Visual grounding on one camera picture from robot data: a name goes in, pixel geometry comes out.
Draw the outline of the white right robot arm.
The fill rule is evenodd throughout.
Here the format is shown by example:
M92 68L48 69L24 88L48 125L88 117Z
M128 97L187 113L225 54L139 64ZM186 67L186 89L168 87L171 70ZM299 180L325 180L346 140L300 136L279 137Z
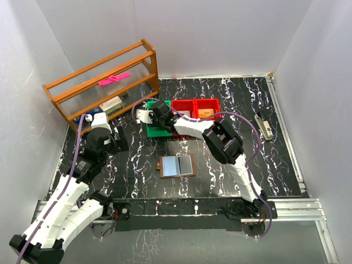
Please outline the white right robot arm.
M166 131L203 139L213 158L223 164L240 188L244 213L258 218L265 211L266 193L252 176L244 155L243 141L225 118L195 119L158 101L147 111L147 122Z

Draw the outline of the brown leather card holder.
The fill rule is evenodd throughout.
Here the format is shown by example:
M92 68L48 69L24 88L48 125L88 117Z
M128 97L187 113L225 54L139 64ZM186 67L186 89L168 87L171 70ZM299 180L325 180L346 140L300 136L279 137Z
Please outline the brown leather card holder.
M196 175L193 155L161 156L156 169L162 179L193 177Z

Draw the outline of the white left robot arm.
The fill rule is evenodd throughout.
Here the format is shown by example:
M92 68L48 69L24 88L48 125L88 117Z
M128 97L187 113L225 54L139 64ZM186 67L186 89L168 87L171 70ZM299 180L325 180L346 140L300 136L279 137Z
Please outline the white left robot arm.
M88 133L83 152L75 150L68 175L61 177L42 211L23 234L11 238L9 245L18 255L17 263L60 263L70 243L88 225L112 216L112 198L99 190L75 212L71 210L101 173L107 157L128 149L121 126L114 130L98 127Z

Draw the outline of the gold card with magnetic stripe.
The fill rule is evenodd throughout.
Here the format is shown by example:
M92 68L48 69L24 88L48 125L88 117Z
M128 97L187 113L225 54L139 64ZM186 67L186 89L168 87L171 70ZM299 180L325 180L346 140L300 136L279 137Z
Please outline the gold card with magnetic stripe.
M198 116L200 119L207 118L214 114L213 108L200 108L198 109Z

